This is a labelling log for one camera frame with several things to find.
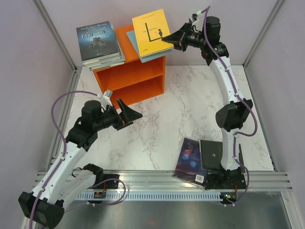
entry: orange bookshelf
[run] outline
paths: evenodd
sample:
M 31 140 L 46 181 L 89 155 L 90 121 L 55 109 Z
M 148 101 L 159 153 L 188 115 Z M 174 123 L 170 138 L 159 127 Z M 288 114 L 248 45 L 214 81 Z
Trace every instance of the orange bookshelf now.
M 132 25 L 115 29 L 125 63 L 93 71 L 101 91 L 113 92 L 111 102 L 116 108 L 119 98 L 130 105 L 164 93 L 165 56 L 141 63 L 126 34 L 132 30 Z

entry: dark blue book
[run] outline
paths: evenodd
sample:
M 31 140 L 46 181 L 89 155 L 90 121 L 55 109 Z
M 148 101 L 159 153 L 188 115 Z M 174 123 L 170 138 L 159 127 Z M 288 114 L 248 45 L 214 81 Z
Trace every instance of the dark blue book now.
M 76 32 L 83 64 L 120 55 L 115 31 L 109 21 L 79 27 Z
M 199 142 L 185 138 L 173 176 L 202 186 L 207 174 L 208 170 L 201 170 Z

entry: shelf compartment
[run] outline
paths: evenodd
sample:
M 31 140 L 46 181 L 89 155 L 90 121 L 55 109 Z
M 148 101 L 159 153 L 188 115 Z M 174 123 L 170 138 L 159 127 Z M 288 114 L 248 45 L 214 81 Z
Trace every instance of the shelf compartment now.
M 113 68 L 97 72 L 103 91 L 115 91 L 123 87 L 140 83 L 163 75 L 158 60 L 141 63 L 140 60 L 118 65 Z
M 162 90 L 163 77 L 158 76 L 150 80 L 145 80 L 140 83 L 130 85 L 118 90 L 113 91 L 111 102 L 118 109 L 118 99 L 122 99 L 127 105 L 134 104 L 139 100 L 145 100 L 157 95 L 163 94 Z

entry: cable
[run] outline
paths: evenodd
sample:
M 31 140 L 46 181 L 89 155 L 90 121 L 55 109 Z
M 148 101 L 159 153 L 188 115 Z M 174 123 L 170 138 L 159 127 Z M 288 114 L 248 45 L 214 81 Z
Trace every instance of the cable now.
M 215 54 L 215 56 L 218 58 L 218 60 L 221 62 L 221 64 L 223 65 L 224 69 L 226 70 L 229 78 L 230 78 L 230 81 L 231 81 L 231 84 L 232 84 L 232 87 L 234 89 L 234 92 L 235 92 L 235 95 L 236 97 L 239 99 L 239 101 L 249 110 L 253 120 L 254 120 L 254 131 L 252 134 L 246 134 L 246 133 L 243 133 L 243 132 L 236 132 L 234 134 L 234 140 L 233 140 L 233 156 L 234 156 L 234 159 L 235 161 L 237 162 L 237 164 L 240 166 L 240 167 L 243 167 L 247 173 L 247 186 L 246 186 L 246 189 L 244 190 L 244 193 L 242 194 L 242 196 L 240 197 L 239 200 L 237 200 L 235 202 L 235 204 L 237 204 L 239 201 L 241 201 L 243 198 L 244 198 L 244 195 L 247 193 L 248 191 L 248 188 L 249 188 L 249 182 L 250 182 L 250 175 L 249 175 L 249 170 L 247 169 L 246 166 L 244 166 L 243 164 L 241 164 L 238 160 L 237 160 L 237 157 L 236 157 L 236 135 L 239 134 L 239 135 L 244 135 L 244 136 L 248 136 L 248 137 L 251 137 L 251 136 L 254 136 L 257 132 L 257 120 L 256 120 L 256 117 L 252 111 L 252 109 L 248 106 L 248 104 L 243 100 L 241 99 L 241 97 L 239 96 L 238 94 L 238 91 L 237 91 L 237 88 L 235 86 L 235 83 L 234 83 L 234 80 L 233 80 L 233 77 L 228 69 L 228 67 L 226 66 L 226 64 L 224 63 L 224 61 L 221 59 L 221 57 L 217 54 L 217 52 L 214 50 L 214 48 L 212 47 L 212 45 L 210 44 L 209 40 L 208 40 L 208 37 L 207 37 L 207 34 L 206 34 L 206 19 L 207 19 L 207 15 L 208 15 L 208 11 L 210 9 L 211 6 L 208 6 L 205 10 L 203 10 L 202 12 L 205 12 L 205 15 L 204 15 L 204 20 L 203 20 L 203 34 L 204 34 L 204 38 L 206 40 L 206 43 L 207 45 L 209 46 L 209 48 L 211 49 L 211 51 Z
M 119 182 L 121 182 L 121 184 L 123 185 L 124 192 L 123 192 L 123 195 L 121 196 L 121 198 L 119 198 L 118 200 L 116 200 L 115 202 L 112 202 L 112 203 L 101 203 L 101 204 L 92 204 L 92 203 L 89 203 L 89 202 L 81 203 L 81 204 L 76 205 L 75 207 L 72 207 L 71 209 L 68 209 L 67 211 L 65 211 L 65 213 L 67 213 L 67 212 L 69 212 L 69 211 L 72 211 L 72 210 L 74 210 L 74 209 L 76 209 L 76 208 L 78 208 L 78 207 L 80 207 L 80 206 L 86 205 L 86 204 L 87 204 L 87 205 L 92 205 L 92 206 L 110 206 L 110 205 L 115 205 L 115 204 L 120 203 L 121 200 L 125 197 L 125 194 L 126 194 L 126 186 L 125 186 L 124 182 L 121 181 L 120 179 L 117 179 L 117 178 L 109 178 L 109 179 L 107 179 L 107 180 L 103 180 L 102 182 L 100 182 L 100 183 L 98 183 L 98 184 L 96 184 L 96 185 L 93 185 L 93 186 L 89 187 L 88 189 L 92 189 L 92 188 L 94 188 L 94 187 L 97 187 L 97 186 L 99 186 L 99 185 L 101 185 L 101 184 L 103 184 L 103 183 L 106 183 L 106 182 L 108 182 L 108 181 L 111 181 L 111 180 L 119 181 Z
M 73 172 L 74 172 L 76 169 L 80 169 L 80 170 L 82 170 L 82 168 L 81 168 L 81 167 L 77 167 L 77 168 L 75 168 L 74 170 L 72 170 L 71 175 L 72 175 L 72 177 L 74 177 L 74 178 L 76 178 L 76 176 L 73 174 Z
M 238 200 L 238 194 L 236 193 L 236 201 L 230 201 L 228 198 L 226 198 L 226 200 L 228 200 L 232 204 L 236 204 L 236 202 Z
M 66 95 L 69 95 L 69 94 L 73 94 L 73 93 L 85 93 L 85 94 L 92 94 L 92 95 L 95 95 L 97 96 L 97 94 L 93 93 L 93 92 L 87 92 L 87 91 L 71 91 L 71 92 L 67 92 L 65 94 L 62 94 L 60 97 L 58 97 L 55 102 L 53 103 L 52 105 L 52 108 L 51 108 L 51 118 L 52 118 L 52 122 L 57 130 L 57 132 L 59 133 L 59 135 L 61 136 L 61 139 L 63 141 L 63 152 L 62 152 L 62 157 L 65 157 L 66 155 L 66 152 L 67 152 L 67 143 L 66 143 L 66 139 L 62 133 L 62 131 L 59 129 L 56 121 L 55 121 L 55 118 L 54 118 L 54 107 L 55 105 L 57 104 L 57 102 L 65 97 Z M 59 166 L 61 165 L 62 163 L 62 159 L 57 163 L 57 165 L 55 166 L 54 170 L 51 172 L 51 174 L 49 175 L 49 177 L 46 179 L 46 181 L 43 183 L 43 185 L 41 186 L 41 188 L 45 188 L 48 184 L 48 182 L 51 180 L 52 176 L 55 174 L 55 172 L 57 171 L 57 169 L 59 168 Z M 36 206 L 37 206 L 37 203 L 38 203 L 38 200 L 40 198 L 40 196 L 42 195 L 42 191 L 39 191 L 35 201 L 34 201 L 34 204 L 33 204 L 33 207 L 32 207 L 32 211 L 30 212 L 30 223 L 29 223 L 29 229 L 33 229 L 33 218 L 34 218 L 34 213 L 35 213 L 35 209 L 36 209 Z

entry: yellow book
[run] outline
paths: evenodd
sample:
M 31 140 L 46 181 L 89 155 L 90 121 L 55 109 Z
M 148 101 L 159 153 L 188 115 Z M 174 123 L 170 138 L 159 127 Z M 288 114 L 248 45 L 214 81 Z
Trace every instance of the yellow book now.
M 173 48 L 161 40 L 171 34 L 163 9 L 135 17 L 132 23 L 141 57 Z

